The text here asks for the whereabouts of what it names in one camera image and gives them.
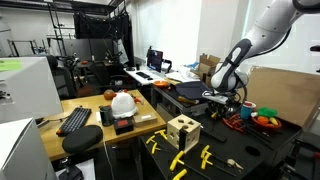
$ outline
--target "robotic arm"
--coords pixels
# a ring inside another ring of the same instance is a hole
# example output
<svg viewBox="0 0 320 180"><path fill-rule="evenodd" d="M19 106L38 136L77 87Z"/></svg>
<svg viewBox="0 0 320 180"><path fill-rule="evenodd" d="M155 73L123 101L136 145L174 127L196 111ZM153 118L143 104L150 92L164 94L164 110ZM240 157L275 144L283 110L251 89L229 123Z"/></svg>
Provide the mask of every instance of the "robotic arm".
<svg viewBox="0 0 320 180"><path fill-rule="evenodd" d="M320 0L273 0L245 38L218 64L211 79L213 88L218 92L231 92L246 86L248 77L246 73L237 72L237 67L245 59L281 46L291 25L303 14L313 13L320 13Z"/></svg>

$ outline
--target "black keyboard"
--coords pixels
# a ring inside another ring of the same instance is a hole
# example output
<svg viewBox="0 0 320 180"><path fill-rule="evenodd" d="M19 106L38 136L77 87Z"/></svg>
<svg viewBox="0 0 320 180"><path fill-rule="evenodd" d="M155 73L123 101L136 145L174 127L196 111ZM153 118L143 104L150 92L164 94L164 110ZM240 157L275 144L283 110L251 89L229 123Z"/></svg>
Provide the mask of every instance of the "black keyboard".
<svg viewBox="0 0 320 180"><path fill-rule="evenodd" d="M143 72L136 72L136 74L141 76L141 77L143 77L143 78L149 78L150 77L149 75L147 75L147 74L145 74Z"/></svg>
<svg viewBox="0 0 320 180"><path fill-rule="evenodd" d="M87 122L91 109L76 107L67 120L60 126L56 134L60 137L67 136L73 131L81 128Z"/></svg>

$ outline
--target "computer screen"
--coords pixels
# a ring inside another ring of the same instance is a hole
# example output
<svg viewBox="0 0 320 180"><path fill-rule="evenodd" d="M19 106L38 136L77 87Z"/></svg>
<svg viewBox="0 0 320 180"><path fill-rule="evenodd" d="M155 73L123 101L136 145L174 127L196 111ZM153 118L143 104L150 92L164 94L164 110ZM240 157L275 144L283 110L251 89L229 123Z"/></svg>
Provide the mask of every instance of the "computer screen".
<svg viewBox="0 0 320 180"><path fill-rule="evenodd" d="M148 50L147 66L161 73L163 52L157 50Z"/></svg>
<svg viewBox="0 0 320 180"><path fill-rule="evenodd" d="M0 61L20 65L0 69L0 123L63 112L46 57L0 58Z"/></svg>

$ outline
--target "wooden desk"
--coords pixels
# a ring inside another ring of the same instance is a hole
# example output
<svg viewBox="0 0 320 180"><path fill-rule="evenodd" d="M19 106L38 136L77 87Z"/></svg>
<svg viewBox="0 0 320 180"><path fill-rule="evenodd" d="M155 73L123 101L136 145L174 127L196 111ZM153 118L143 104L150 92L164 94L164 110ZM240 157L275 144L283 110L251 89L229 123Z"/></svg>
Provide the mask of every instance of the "wooden desk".
<svg viewBox="0 0 320 180"><path fill-rule="evenodd" d="M141 93L138 90L132 90L132 91L129 91L129 93L135 97L144 99L144 97L141 95ZM82 105L82 107L84 107L84 108L91 108L92 109L92 114L90 115L86 125L89 125L89 124L100 125L99 122L96 120L95 113L99 111L99 106L109 105L109 104L111 104L111 101L106 101L102 95L98 95L98 96L78 98L78 99L73 99L73 100L65 100L65 101L61 101L61 103L62 103L62 106L64 109L64 113L58 114L55 116L46 117L45 119L53 120L53 119L59 119L59 118L66 117L74 110L75 107ZM149 104L149 102L147 100L144 99L144 105L141 105L140 103L138 103L137 107L139 110L136 115L142 115L145 113L154 112L158 118L157 122L154 124L151 124L151 125L135 128L133 131L121 134L119 136L117 136L115 134L113 126L109 126L109 127L102 126L103 127L102 130L104 133L104 139L107 144L111 144L111 143L115 143L115 142L122 141L125 139L129 139L132 137L140 136L140 135L150 133L155 130L159 130L159 129L166 127L165 121L152 108L152 106ZM57 159L60 159L63 157L67 157L70 155L70 154L64 152L64 150L62 149L61 144L62 144L62 141L64 138L58 137L56 135L56 131L61 125L62 125L62 123L60 121L53 121L39 130L42 141L44 143L44 146L47 150L48 156L51 161L57 160ZM100 143L91 147L91 149L96 148L96 147L100 147L100 146L103 146L103 141L101 141Z"/></svg>

